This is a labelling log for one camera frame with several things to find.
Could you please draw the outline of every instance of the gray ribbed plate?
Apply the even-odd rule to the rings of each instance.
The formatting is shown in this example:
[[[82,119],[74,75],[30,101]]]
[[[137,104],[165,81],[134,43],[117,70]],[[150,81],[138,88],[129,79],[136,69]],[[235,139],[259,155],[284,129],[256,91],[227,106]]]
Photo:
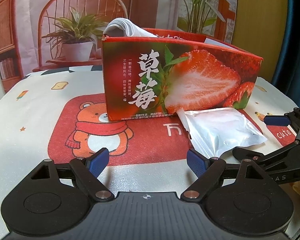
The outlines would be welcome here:
[[[287,240],[284,234],[247,238],[215,226],[195,203],[175,192],[120,192],[111,202],[93,206],[74,228],[54,236],[27,237],[11,233],[4,240]]]

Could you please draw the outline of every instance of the red scarf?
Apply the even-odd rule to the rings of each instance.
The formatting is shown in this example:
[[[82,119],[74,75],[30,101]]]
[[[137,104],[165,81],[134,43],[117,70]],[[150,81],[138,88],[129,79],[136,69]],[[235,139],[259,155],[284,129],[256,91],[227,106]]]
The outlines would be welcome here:
[[[125,121],[109,123],[76,122],[75,130],[70,134],[66,141],[66,146],[74,149],[80,149],[80,142],[74,140],[76,131],[82,131],[92,135],[109,136],[119,134],[128,128]]]

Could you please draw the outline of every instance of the curtain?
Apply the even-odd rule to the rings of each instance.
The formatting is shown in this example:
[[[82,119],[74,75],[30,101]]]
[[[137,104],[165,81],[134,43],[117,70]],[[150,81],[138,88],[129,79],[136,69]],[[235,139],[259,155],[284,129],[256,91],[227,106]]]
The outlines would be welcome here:
[[[288,0],[285,34],[272,84],[300,107],[300,0]]]

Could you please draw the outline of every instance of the red cardboard box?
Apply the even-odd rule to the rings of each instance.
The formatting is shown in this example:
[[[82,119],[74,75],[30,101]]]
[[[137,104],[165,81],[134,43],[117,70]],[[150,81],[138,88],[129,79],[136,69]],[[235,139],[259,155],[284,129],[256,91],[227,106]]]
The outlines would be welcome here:
[[[261,57],[201,34],[146,30],[158,38],[103,40],[110,121],[169,116],[180,108],[246,107]]]

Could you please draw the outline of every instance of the bear ear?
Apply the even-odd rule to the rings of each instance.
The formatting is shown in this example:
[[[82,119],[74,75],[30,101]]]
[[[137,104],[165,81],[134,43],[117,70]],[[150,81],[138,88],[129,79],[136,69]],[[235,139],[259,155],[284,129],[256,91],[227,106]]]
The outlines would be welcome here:
[[[93,103],[93,102],[85,102],[85,103],[82,103],[82,104],[80,105],[80,110],[84,109],[84,108],[87,107],[87,106],[91,106],[91,105],[94,105],[94,103]]]

